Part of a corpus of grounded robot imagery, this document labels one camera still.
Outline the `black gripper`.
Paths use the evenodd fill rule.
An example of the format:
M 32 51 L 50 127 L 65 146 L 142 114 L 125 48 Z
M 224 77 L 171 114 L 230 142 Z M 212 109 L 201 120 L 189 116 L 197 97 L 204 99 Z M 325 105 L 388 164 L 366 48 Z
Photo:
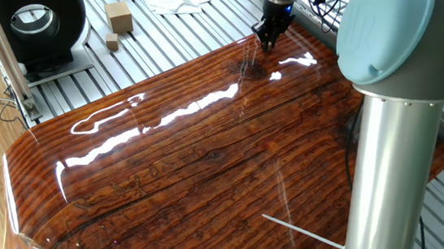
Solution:
M 260 42 L 261 47 L 271 51 L 276 45 L 276 40 L 294 21 L 291 4 L 276 4 L 264 0 L 263 19 L 251 26 L 251 31 Z

